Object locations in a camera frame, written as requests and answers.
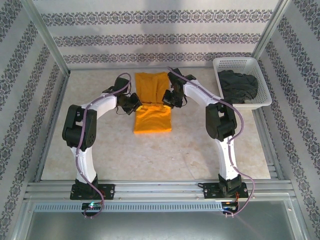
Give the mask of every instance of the cable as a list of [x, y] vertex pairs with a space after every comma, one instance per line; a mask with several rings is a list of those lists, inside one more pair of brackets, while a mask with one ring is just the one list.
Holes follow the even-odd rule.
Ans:
[[[87, 118], [87, 111], [88, 109], [94, 104], [96, 103], [97, 101], [101, 100], [101, 99], [104, 99], [108, 96], [111, 96], [111, 95], [114, 95], [114, 94], [117, 94], [117, 93], [120, 93], [122, 92], [123, 90], [125, 90], [126, 88], [129, 87], [129, 85], [131, 84], [131, 75], [127, 72], [124, 72], [124, 73], [121, 73], [117, 78], [123, 76], [123, 75], [128, 75], [129, 76], [129, 82], [121, 89], [119, 89], [118, 91], [114, 91], [114, 92], [111, 92], [111, 93], [106, 93], [105, 95], [101, 95], [100, 97], [96, 98], [95, 100], [93, 100], [92, 102], [90, 102], [84, 109], [84, 113], [83, 113], [83, 120], [82, 120], [82, 128], [81, 128], [81, 135], [80, 135], [80, 140], [79, 140], [79, 144], [78, 146], [76, 147], [76, 151], [75, 151], [75, 165], [76, 165], [76, 169], [78, 170], [79, 174], [81, 175], [81, 177], [89, 184], [90, 187], [92, 187], [101, 197], [101, 208], [100, 210], [93, 216], [90, 216], [91, 219], [97, 217], [101, 212], [102, 210], [104, 209], [104, 206], [105, 206], [105, 199], [104, 199], [104, 196], [103, 194], [101, 193], [101, 191], [96, 188], [87, 178], [86, 176], [83, 174], [83, 172], [81, 171], [80, 167], [79, 167], [79, 151], [80, 151], [80, 147], [82, 145], [82, 142], [84, 140], [84, 136], [85, 136], [85, 126], [86, 126], [86, 118]], [[84, 217], [86, 218], [87, 215], [86, 215], [86, 210], [83, 212], [83, 215]]]
[[131, 89], [132, 89], [132, 85], [131, 85], [131, 82], [130, 82], [130, 90], [128, 91], [128, 93], [124, 94], [125, 96], [129, 95], [131, 93]]
[[221, 100], [221, 99], [218, 99], [218, 98], [212, 96], [211, 93], [207, 92], [207, 91], [206, 91], [204, 88], [202, 88], [200, 85], [198, 85], [198, 84], [192, 82], [191, 80], [185, 78], [184, 76], [181, 76], [180, 74], [174, 72], [171, 67], [168, 66], [167, 68], [168, 68], [168, 70], [169, 70], [171, 73], [173, 73], [173, 74], [176, 75], [177, 77], [185, 80], [186, 82], [188, 82], [188, 83], [190, 83], [191, 85], [195, 86], [196, 88], [200, 89], [200, 90], [201, 90], [204, 94], [206, 94], [210, 99], [215, 100], [215, 101], [217, 101], [217, 102], [219, 102], [219, 103], [221, 103], [221, 104], [223, 104], [223, 105], [226, 105], [227, 107], [231, 108], [233, 111], [236, 112], [236, 114], [237, 114], [237, 115], [239, 116], [239, 118], [240, 118], [240, 121], [241, 121], [240, 131], [239, 131], [236, 135], [234, 135], [233, 137], [231, 137], [231, 138], [228, 140], [228, 142], [227, 142], [227, 144], [228, 144], [228, 153], [229, 153], [230, 163], [231, 163], [231, 166], [233, 167], [233, 169], [234, 169], [238, 174], [240, 174], [240, 175], [242, 175], [242, 176], [245, 176], [245, 177], [247, 177], [247, 178], [249, 178], [249, 179], [251, 180], [251, 182], [252, 182], [252, 191], [251, 191], [248, 199], [245, 201], [243, 207], [242, 207], [241, 209], [239, 209], [236, 213], [233, 213], [233, 214], [232, 214], [232, 216], [235, 216], [235, 215], [239, 214], [239, 213], [247, 206], [247, 204], [248, 204], [250, 198], [252, 197], [252, 195], [254, 194], [254, 191], [255, 191], [255, 188], [256, 188], [254, 179], [253, 179], [252, 177], [250, 177], [250, 176], [248, 176], [248, 175], [240, 172], [240, 171], [238, 170], [238, 168], [235, 167], [235, 164], [234, 164], [234, 162], [232, 161], [231, 142], [232, 142], [233, 140], [235, 140], [235, 139], [244, 131], [244, 127], [245, 127], [244, 118], [242, 117], [241, 113], [240, 113], [234, 106], [232, 106], [231, 104], [229, 104], [229, 103], [227, 103], [227, 102], [225, 102], [225, 101], [223, 101], [223, 100]]
[[187, 98], [186, 97], [184, 97], [184, 100], [185, 100], [185, 104], [184, 105], [182, 105], [181, 107], [184, 107], [185, 105], [187, 105], [187, 103], [188, 103], [188, 100], [187, 100]]
[[115, 111], [116, 114], [118, 114], [118, 115], [127, 115], [126, 113], [118, 113], [118, 111], [119, 111], [119, 107], [117, 106], [116, 107], [116, 111]]
[[235, 196], [236, 196], [236, 208], [239, 207], [239, 198], [240, 198], [240, 195], [238, 192], [235, 193]]

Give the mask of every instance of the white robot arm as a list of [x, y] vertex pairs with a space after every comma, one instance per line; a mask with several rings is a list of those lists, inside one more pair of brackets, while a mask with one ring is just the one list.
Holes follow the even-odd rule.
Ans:
[[[93, 199], [97, 196], [97, 192], [87, 184], [88, 181], [98, 188], [98, 176], [92, 157], [92, 146], [97, 134], [97, 120], [109, 110], [117, 107], [122, 107], [122, 109], [130, 115], [142, 106], [137, 94], [130, 94], [128, 92], [129, 87], [126, 87], [128, 84], [129, 80], [117, 77], [114, 86], [103, 91], [100, 97], [93, 101], [93, 104], [87, 103], [81, 106], [71, 105], [69, 107], [62, 131], [62, 138], [66, 141], [67, 146], [70, 147], [74, 158], [77, 160], [76, 164], [78, 165], [78, 172], [75, 184], [72, 186], [70, 198], [73, 196], [75, 197], [73, 199], [80, 200]], [[76, 156], [77, 147], [81, 140], [86, 108], [84, 136], [78, 151], [78, 156]]]
[[[89, 103], [81, 106], [82, 109], [85, 109]], [[107, 96], [102, 98], [100, 101], [94, 103], [89, 109], [96, 111], [96, 119], [98, 120], [102, 115], [106, 112], [117, 107], [117, 97], [114, 95]], [[71, 147], [71, 151], [73, 153], [74, 158], [76, 158], [77, 147]], [[93, 158], [92, 158], [92, 146], [88, 147], [85, 151], [80, 150], [78, 156], [78, 163], [81, 169], [81, 172], [85, 177], [89, 180], [89, 182], [93, 182], [96, 178], [96, 171], [94, 168]], [[78, 179], [82, 183], [87, 183], [81, 174], [77, 171], [76, 179]]]
[[[215, 139], [219, 149], [219, 188], [223, 196], [230, 196], [242, 185], [241, 176], [235, 170], [237, 165], [234, 141], [229, 142], [237, 128], [235, 112], [225, 104], [218, 102], [217, 100], [221, 98], [205, 89], [194, 76], [183, 76], [178, 68], [170, 70], [168, 77], [173, 90], [165, 92], [162, 99], [163, 104], [171, 108], [181, 108], [183, 98], [190, 97], [200, 107], [205, 108], [206, 130], [209, 136]], [[232, 163], [229, 156], [229, 145]]]
[[[194, 84], [197, 86], [200, 86], [202, 89], [205, 89], [197, 80], [191, 80]], [[187, 97], [190, 97], [193, 99], [197, 104], [199, 104], [200, 107], [206, 108], [210, 104], [215, 105], [218, 104], [217, 101], [212, 100], [209, 98], [206, 94], [204, 94], [203, 91], [199, 89], [199, 87], [196, 87], [192, 85], [191, 83], [186, 83], [183, 85], [183, 92]], [[215, 139], [215, 142], [218, 145], [219, 149], [219, 174], [221, 177], [223, 177], [225, 180], [232, 180], [238, 176], [238, 173], [235, 171], [235, 169], [232, 167], [229, 159], [229, 152], [228, 152], [228, 141], [231, 138], [231, 136], [226, 137], [223, 139], [223, 141], [220, 141], [219, 139]], [[234, 141], [231, 141], [231, 156], [233, 159], [233, 165], [237, 167], [236, 165], [236, 157], [235, 157], [235, 148], [234, 148]]]

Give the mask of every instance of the white plastic basket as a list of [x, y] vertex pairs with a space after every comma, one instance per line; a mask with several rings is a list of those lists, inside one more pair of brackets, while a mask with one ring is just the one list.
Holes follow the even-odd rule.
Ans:
[[218, 83], [220, 96], [223, 98], [218, 72], [233, 70], [235, 73], [253, 75], [258, 80], [258, 93], [252, 100], [246, 100], [243, 104], [234, 104], [237, 109], [258, 109], [269, 106], [272, 102], [266, 80], [261, 72], [256, 59], [252, 57], [218, 57], [213, 60], [213, 68]]

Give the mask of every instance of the perforated metal strip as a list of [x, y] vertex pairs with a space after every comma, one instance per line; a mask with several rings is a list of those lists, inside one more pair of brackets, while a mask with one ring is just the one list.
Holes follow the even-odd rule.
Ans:
[[[36, 213], [78, 213], [81, 212], [82, 202], [37, 203]], [[108, 202], [104, 205], [103, 212], [212, 212], [221, 211], [221, 202]]]

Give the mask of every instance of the damask wallpaper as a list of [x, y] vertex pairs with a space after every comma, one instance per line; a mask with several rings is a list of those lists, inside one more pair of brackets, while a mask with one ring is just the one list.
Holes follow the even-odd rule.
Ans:
[[263, 113], [284, 175], [320, 239], [320, 1], [294, 0], [261, 55], [272, 97]]
[[39, 166], [64, 76], [19, 0], [0, 2], [0, 240]]
[[35, 0], [71, 69], [212, 66], [250, 56], [278, 0]]

